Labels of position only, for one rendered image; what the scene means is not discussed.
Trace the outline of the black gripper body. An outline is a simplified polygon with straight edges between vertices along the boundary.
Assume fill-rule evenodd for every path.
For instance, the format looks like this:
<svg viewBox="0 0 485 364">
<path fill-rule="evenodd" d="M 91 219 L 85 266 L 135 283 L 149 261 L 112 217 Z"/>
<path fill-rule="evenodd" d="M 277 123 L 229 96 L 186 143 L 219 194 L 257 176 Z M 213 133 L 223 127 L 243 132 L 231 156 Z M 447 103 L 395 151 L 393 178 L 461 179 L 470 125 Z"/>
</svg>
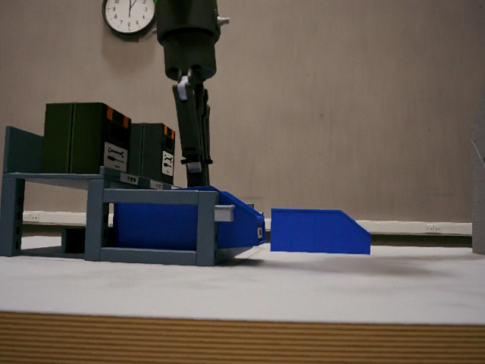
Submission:
<svg viewBox="0 0 485 364">
<path fill-rule="evenodd" d="M 166 76 L 178 84 L 182 77 L 188 76 L 198 108 L 197 85 L 212 78 L 217 71 L 214 38 L 201 32 L 181 32 L 168 36 L 163 45 Z"/>
</svg>

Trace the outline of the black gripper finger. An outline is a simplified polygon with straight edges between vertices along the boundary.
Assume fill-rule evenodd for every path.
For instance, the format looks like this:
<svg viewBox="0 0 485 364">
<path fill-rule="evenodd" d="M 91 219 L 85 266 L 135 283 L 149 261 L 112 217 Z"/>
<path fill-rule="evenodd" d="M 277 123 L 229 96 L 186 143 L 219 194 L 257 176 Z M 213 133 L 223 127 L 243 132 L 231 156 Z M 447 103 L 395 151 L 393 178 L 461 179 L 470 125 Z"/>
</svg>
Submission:
<svg viewBox="0 0 485 364">
<path fill-rule="evenodd" d="M 196 108 L 192 84 L 188 76 L 182 77 L 180 84 L 172 86 L 177 109 L 177 120 L 180 132 L 182 156 L 180 160 L 186 165 L 187 188 L 208 186 L 204 157 L 202 115 L 204 110 L 204 84 L 198 84 L 199 107 Z M 187 165 L 188 164 L 188 165 Z"/>
<path fill-rule="evenodd" d="M 210 130 L 209 130 L 209 116 L 210 116 L 210 106 L 207 105 L 208 101 L 208 90 L 205 89 L 205 96 L 204 96 L 204 110 L 205 113 L 202 115 L 202 135 L 203 135 L 203 146 L 204 146 L 204 157 L 205 161 L 202 163 L 206 163 L 206 171 L 207 171 L 207 182 L 208 186 L 210 186 L 210 179 L 209 179 L 209 169 L 208 165 L 213 164 L 210 156 Z"/>
</svg>

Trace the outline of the grey metal shelf rack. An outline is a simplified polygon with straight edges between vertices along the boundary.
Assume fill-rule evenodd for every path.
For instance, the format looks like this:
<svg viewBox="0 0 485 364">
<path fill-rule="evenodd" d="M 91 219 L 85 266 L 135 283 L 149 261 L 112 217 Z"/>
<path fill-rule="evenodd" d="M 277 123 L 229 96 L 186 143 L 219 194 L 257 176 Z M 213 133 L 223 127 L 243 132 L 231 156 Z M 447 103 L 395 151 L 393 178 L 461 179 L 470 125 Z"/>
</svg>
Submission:
<svg viewBox="0 0 485 364">
<path fill-rule="evenodd" d="M 100 166 L 100 174 L 41 174 L 42 146 L 43 136 L 6 126 L 0 256 L 214 267 L 253 248 L 217 248 L 218 222 L 233 221 L 235 208 L 219 206 L 217 191 L 170 190 L 182 187 L 105 166 Z M 21 249 L 25 181 L 80 190 L 88 187 L 86 228 L 63 228 L 60 246 Z M 196 251 L 112 247 L 109 203 L 198 206 Z"/>
</svg>

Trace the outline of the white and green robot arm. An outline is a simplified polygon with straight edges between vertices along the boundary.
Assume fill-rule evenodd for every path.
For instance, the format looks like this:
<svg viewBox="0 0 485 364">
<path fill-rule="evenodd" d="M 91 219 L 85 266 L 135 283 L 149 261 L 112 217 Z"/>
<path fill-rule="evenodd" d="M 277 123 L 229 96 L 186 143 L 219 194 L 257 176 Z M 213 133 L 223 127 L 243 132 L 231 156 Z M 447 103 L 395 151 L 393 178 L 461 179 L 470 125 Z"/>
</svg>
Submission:
<svg viewBox="0 0 485 364">
<path fill-rule="evenodd" d="M 217 11 L 217 0 L 155 0 L 156 28 L 160 45 L 170 35 L 181 32 L 201 32 L 214 38 L 221 35 L 221 27 L 230 24 L 230 18 L 221 18 Z"/>
</svg>

